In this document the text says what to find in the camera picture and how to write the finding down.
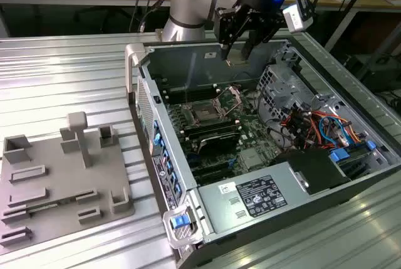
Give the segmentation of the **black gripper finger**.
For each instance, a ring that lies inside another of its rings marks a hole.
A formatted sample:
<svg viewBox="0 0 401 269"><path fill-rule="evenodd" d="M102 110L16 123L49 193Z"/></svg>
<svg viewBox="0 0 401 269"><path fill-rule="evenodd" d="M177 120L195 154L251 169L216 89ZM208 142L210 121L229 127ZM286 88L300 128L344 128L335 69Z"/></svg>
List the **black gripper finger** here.
<svg viewBox="0 0 401 269"><path fill-rule="evenodd" d="M246 30L249 21L249 7L216 8L214 34L221 45L221 59L226 60L234 42Z"/></svg>
<svg viewBox="0 0 401 269"><path fill-rule="evenodd" d="M278 17L259 17L249 29L249 37L241 50L242 59L248 59L253 48L267 43L278 30Z"/></svg>

